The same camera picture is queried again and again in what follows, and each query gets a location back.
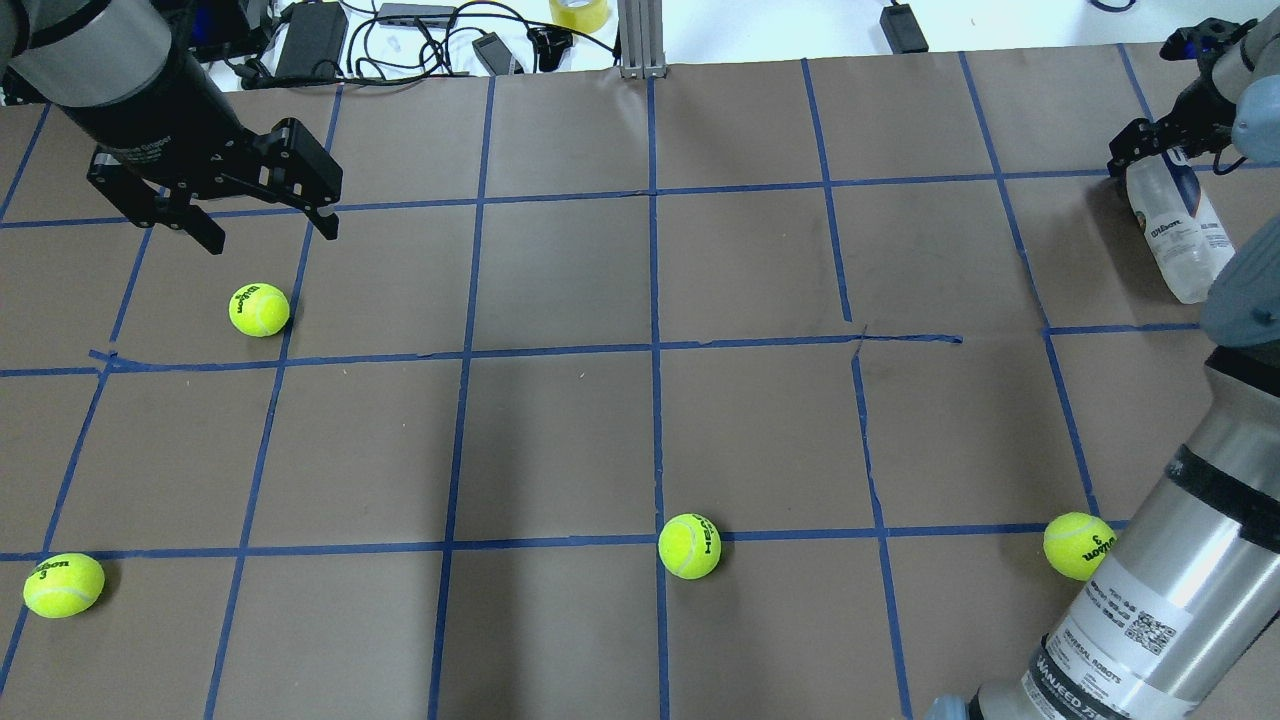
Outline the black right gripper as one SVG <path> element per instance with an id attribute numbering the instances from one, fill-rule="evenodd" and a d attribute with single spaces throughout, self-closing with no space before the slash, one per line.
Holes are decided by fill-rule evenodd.
<path id="1" fill-rule="evenodd" d="M 1119 179 L 1134 163 L 1169 149 L 1221 151 L 1231 143 L 1239 79 L 1202 76 L 1181 91 L 1165 120 L 1135 118 L 1108 142 L 1107 172 Z"/>

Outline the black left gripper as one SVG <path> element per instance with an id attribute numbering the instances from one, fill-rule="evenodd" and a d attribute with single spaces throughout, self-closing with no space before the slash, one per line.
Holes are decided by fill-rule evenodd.
<path id="1" fill-rule="evenodd" d="M 325 240 L 338 240 L 339 163 L 293 117 L 253 135 L 191 55 L 166 56 L 133 94 L 72 108 L 70 119 L 99 146 L 87 170 L 90 186 L 133 225 L 183 232 L 220 255 L 227 233 L 192 204 L 191 192 L 197 192 L 201 199 L 247 196 L 293 208 Z"/>

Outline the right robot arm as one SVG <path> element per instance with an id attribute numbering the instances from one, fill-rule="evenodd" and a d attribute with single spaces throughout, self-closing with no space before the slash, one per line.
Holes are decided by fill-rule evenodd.
<path id="1" fill-rule="evenodd" d="M 1235 250 L 1190 168 L 1228 147 L 1277 160 L 1277 14 L 1208 18 L 1160 54 L 1199 73 L 1110 142 L 1108 173 L 1166 286 L 1202 306 L 1211 407 L 1023 675 L 931 719 L 1185 719 L 1277 618 L 1277 222 Z"/>

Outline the tennis ball near left arm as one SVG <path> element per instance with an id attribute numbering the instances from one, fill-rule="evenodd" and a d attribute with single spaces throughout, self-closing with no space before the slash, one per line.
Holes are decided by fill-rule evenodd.
<path id="1" fill-rule="evenodd" d="M 99 560 L 86 553 L 59 553 L 40 561 L 26 578 L 26 607 L 46 619 L 74 616 L 92 607 L 106 585 Z"/>

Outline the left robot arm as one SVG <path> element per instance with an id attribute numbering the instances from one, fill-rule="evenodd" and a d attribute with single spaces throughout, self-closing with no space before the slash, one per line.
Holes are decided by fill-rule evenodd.
<path id="1" fill-rule="evenodd" d="M 337 160 L 293 117 L 248 129 L 148 1 L 5 1 L 3 68 L 95 141 L 86 178 L 133 225 L 218 255 L 225 233 L 204 202 L 247 196 L 339 234 Z"/>

